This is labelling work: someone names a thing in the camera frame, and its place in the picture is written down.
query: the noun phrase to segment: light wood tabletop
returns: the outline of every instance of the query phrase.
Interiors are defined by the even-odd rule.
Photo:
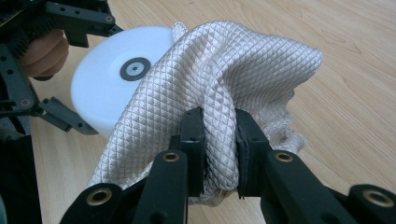
[[[110,0],[117,25],[189,29],[231,20],[264,34],[283,35],[320,49],[318,72],[296,89],[292,127],[308,140],[299,156],[322,183],[347,194],[369,183],[396,192],[396,2],[391,0]],[[90,49],[103,40],[89,36]],[[90,49],[70,48],[63,70],[33,80],[38,96],[73,108],[70,82]],[[58,223],[86,188],[106,139],[64,133],[31,119],[44,223]],[[258,198],[237,194],[218,207],[189,207],[189,223],[264,223]]]

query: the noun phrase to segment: cloth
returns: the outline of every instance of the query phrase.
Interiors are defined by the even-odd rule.
[[[142,79],[89,185],[110,182],[127,188],[146,177],[155,155],[179,134],[183,113],[200,106],[209,165],[205,192],[190,203],[217,205],[238,185],[234,109],[253,116],[273,149],[296,153],[305,139],[290,128],[286,105],[293,89],[317,71],[321,53],[232,21],[190,31],[178,22],[173,33],[176,43]]]

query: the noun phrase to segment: wooden table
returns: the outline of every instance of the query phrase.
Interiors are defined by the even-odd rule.
[[[396,3],[360,1],[151,0],[109,1],[124,28],[193,28],[232,20],[265,34],[283,35],[318,48],[323,64],[296,89],[289,104],[293,128],[309,144],[299,153],[327,186],[347,193],[370,183],[396,192]],[[94,47],[103,38],[90,36]],[[40,98],[55,96],[72,107],[70,81],[88,49],[71,48],[66,66],[35,82]],[[84,190],[106,139],[64,133],[32,119],[35,162],[44,223],[57,223]],[[212,208],[190,206],[189,223],[263,223],[258,199],[237,195]]]

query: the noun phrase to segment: finger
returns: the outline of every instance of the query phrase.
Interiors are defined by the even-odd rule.
[[[60,70],[59,66],[64,65],[65,57],[68,55],[68,48],[69,45],[66,39],[62,39],[53,49],[44,55],[40,60],[24,66],[25,73],[28,77],[37,77],[42,76],[42,74],[46,71],[50,71],[52,67],[55,67],[54,70],[57,68]]]
[[[21,65],[30,65],[36,63],[45,57],[52,49],[64,39],[62,30],[53,30],[34,40],[26,53],[21,57]]]

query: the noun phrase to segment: quilted cloth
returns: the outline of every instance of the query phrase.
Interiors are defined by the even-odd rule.
[[[273,149],[297,153],[305,139],[290,128],[286,105],[293,89],[317,71],[321,53],[232,21],[190,31],[178,22],[173,35],[174,46],[151,67],[122,113],[89,185],[127,188],[146,177],[155,155],[179,134],[184,112],[200,106],[209,166],[205,192],[190,202],[217,205],[238,185],[234,109],[252,115]]]

